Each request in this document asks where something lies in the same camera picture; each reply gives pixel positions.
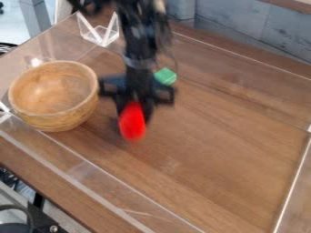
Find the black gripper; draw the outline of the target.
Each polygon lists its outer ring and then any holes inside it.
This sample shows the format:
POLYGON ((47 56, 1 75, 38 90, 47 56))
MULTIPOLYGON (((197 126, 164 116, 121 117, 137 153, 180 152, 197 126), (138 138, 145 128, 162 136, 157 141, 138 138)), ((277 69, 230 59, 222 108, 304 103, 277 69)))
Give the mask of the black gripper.
POLYGON ((149 68, 126 66, 122 74, 98 78, 100 95, 110 97, 116 104, 116 113, 121 115, 130 101, 141 104, 144 122, 149 123, 156 105, 174 104, 174 88, 161 85, 149 68))

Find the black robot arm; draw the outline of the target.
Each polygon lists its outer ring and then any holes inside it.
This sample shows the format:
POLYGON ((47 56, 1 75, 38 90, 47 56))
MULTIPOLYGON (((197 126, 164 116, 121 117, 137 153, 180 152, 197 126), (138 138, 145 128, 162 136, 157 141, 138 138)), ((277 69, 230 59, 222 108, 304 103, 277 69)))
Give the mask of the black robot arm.
POLYGON ((89 0, 88 10, 78 0, 66 0, 70 6, 88 16, 114 5, 125 48, 122 61, 125 73, 98 79, 100 95, 113 99, 117 116, 128 110, 129 103, 138 104, 142 122, 150 120, 154 106, 174 102, 174 90, 156 80, 153 67, 156 56, 170 45, 172 32, 162 0, 89 0))

